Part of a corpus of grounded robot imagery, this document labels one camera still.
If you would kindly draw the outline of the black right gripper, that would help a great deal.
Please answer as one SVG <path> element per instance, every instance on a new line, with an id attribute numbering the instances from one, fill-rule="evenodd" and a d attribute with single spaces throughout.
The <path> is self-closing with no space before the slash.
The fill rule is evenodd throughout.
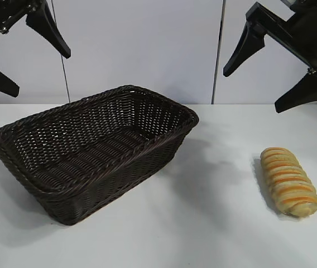
<path id="1" fill-rule="evenodd" d="M 317 101 L 317 1 L 288 1 L 293 15 L 284 20 L 256 2 L 246 13 L 244 26 L 232 56 L 223 68 L 230 76 L 272 37 L 306 66 L 308 73 L 275 102 L 277 113 Z"/>

